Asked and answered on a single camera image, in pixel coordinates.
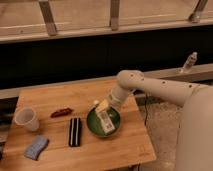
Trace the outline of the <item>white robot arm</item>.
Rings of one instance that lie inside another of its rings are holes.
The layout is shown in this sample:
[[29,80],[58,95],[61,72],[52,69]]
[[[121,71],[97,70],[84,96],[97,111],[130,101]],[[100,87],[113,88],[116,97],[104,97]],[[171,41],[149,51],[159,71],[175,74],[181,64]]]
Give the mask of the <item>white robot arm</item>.
[[122,70],[116,86],[95,111],[120,107],[134,90],[182,107],[174,171],[213,171],[213,86],[148,78],[138,70]]

